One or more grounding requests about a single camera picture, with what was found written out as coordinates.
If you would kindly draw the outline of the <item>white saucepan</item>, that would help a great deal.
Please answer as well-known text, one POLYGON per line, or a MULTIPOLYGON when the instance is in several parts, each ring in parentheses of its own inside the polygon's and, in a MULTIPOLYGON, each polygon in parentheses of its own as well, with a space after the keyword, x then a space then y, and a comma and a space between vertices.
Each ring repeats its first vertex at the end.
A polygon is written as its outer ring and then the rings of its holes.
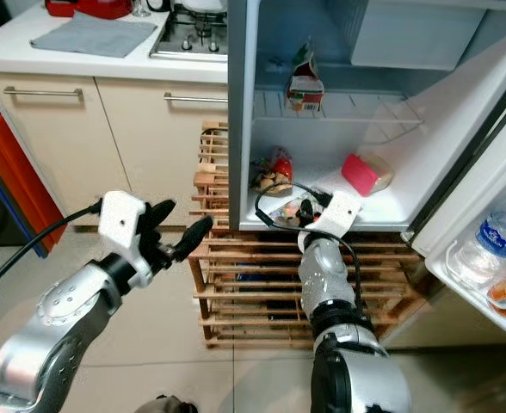
POLYGON ((203 15, 224 15, 228 12, 228 0, 176 0, 190 12, 202 13, 203 15))

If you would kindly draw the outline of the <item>red kitchen appliance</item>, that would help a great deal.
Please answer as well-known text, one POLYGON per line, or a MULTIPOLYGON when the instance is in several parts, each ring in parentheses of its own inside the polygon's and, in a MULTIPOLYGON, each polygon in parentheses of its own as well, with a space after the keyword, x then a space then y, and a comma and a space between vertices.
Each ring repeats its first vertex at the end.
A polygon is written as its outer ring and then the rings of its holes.
POLYGON ((48 15, 73 17, 90 15, 115 20, 131 15, 133 0, 43 0, 48 15))

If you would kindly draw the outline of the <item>steel gas stove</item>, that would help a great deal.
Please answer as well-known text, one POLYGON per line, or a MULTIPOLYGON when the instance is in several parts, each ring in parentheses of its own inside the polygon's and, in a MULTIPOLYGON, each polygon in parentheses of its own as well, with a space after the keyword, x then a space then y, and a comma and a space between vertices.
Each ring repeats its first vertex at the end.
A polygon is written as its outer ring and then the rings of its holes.
POLYGON ((170 14, 151 48, 151 59, 228 60, 228 12, 195 13, 170 1, 170 14))

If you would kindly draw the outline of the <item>grey dish mat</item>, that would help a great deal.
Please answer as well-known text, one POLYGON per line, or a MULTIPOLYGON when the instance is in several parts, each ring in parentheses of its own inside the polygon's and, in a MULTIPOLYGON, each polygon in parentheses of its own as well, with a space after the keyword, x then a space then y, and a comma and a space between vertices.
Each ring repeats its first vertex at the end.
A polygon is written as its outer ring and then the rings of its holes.
POLYGON ((29 44, 36 50, 126 58, 156 28, 156 24, 149 22, 97 20, 78 15, 40 38, 30 40, 29 44))

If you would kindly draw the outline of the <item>pink wrapped food block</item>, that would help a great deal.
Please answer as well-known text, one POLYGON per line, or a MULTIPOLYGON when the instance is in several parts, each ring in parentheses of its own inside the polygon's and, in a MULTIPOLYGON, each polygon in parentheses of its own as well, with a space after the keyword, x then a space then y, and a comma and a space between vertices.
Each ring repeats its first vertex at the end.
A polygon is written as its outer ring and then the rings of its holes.
POLYGON ((370 153, 348 154, 340 172, 344 181, 362 197, 386 189, 395 176, 394 169, 382 157, 370 153))

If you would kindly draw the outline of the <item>small stainless steel fridge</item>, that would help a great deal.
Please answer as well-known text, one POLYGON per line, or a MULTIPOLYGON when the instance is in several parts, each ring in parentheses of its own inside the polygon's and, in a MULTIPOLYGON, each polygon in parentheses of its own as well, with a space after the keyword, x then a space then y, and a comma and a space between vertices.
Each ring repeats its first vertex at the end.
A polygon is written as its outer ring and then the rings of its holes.
POLYGON ((397 233, 443 290, 394 328, 399 347, 476 345, 506 318, 448 261, 486 216, 506 210, 506 0, 229 0, 229 221, 261 231, 252 163, 273 146, 253 137, 254 91, 285 95, 292 59, 308 38, 328 91, 393 91, 423 124, 378 145, 307 139, 285 143, 293 177, 352 190, 348 154, 382 157, 395 176, 366 197, 354 232, 397 233))

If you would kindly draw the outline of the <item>wooden wine rack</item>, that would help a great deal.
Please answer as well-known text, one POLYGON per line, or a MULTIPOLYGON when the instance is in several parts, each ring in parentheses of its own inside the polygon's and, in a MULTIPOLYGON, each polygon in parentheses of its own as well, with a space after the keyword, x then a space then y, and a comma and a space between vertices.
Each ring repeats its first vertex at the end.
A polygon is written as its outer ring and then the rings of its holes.
MULTIPOLYGON (((209 348, 311 349, 311 323, 300 303, 296 237, 284 231, 231 231, 229 226, 228 125, 205 121, 201 160, 194 174, 197 207, 191 216, 213 217, 210 235, 188 258, 194 299, 209 348), (289 273, 297 282, 238 283, 238 273, 289 273)), ((358 252, 363 302, 376 338, 386 338, 423 298, 410 277, 422 263, 418 253, 391 233, 351 232, 348 243, 358 252)))

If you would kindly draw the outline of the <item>red flat board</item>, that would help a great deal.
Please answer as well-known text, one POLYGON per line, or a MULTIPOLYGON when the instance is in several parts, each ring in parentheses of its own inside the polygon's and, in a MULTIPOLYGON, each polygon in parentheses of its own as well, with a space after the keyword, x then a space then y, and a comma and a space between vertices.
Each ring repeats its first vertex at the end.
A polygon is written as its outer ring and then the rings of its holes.
POLYGON ((1 114, 0 197, 26 239, 64 217, 1 114))

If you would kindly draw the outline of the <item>clear packet of colourful food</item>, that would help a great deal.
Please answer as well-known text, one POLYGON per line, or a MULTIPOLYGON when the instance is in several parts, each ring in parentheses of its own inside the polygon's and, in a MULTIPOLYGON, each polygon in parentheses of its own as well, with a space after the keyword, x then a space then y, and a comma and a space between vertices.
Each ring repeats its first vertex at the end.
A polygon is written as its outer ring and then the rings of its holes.
POLYGON ((285 225, 286 227, 305 227, 304 225, 298 225, 298 220, 296 219, 296 210, 304 198, 309 198, 312 203, 316 203, 316 201, 308 195, 293 198, 288 203, 269 213, 269 216, 274 221, 274 224, 285 225))

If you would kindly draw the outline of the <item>beige kitchen cabinet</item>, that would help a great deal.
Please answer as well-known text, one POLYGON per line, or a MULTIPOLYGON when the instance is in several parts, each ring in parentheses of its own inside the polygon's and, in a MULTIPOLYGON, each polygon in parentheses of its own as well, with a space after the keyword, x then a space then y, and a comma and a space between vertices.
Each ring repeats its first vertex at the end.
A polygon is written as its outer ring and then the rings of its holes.
POLYGON ((205 121, 226 121, 226 67, 206 60, 151 59, 151 33, 126 58, 36 50, 29 41, 64 24, 36 4, 0 27, 0 111, 61 212, 123 189, 176 209, 166 225, 189 225, 205 121), (83 90, 83 99, 9 96, 5 87, 83 90))

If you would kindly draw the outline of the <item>red bag of brown food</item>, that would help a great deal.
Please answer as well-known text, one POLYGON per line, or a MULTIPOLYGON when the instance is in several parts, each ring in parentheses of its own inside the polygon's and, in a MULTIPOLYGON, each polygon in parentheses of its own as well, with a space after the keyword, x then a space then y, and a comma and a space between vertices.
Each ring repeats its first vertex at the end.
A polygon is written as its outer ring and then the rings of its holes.
POLYGON ((250 187, 266 196, 283 197, 293 190, 293 163, 291 154, 283 146, 273 146, 268 157, 252 164, 250 187))

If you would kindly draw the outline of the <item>clear plastic water bottle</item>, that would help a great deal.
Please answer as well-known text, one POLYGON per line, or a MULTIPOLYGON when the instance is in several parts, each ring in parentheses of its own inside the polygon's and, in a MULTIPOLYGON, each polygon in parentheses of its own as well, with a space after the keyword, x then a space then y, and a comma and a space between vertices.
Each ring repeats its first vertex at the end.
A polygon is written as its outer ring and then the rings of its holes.
POLYGON ((486 216, 478 228, 463 237, 449 261, 463 280, 488 286, 506 275, 506 210, 486 216))

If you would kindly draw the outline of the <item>red green food packet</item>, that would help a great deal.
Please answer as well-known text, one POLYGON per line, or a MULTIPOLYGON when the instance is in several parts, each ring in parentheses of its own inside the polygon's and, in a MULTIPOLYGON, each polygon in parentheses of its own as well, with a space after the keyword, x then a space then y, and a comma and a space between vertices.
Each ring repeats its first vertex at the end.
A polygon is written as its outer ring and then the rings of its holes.
POLYGON ((312 39, 308 38, 292 59, 292 74, 286 83, 286 102, 289 109, 300 111, 320 111, 323 109, 325 87, 318 75, 312 39))

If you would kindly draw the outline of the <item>blue package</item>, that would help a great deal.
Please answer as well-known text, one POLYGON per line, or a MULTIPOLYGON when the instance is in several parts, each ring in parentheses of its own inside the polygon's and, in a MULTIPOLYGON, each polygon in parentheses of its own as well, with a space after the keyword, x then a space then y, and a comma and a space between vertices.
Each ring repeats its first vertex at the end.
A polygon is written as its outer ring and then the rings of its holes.
POLYGON ((245 284, 257 282, 297 282, 298 276, 289 273, 238 273, 233 276, 233 280, 245 284))

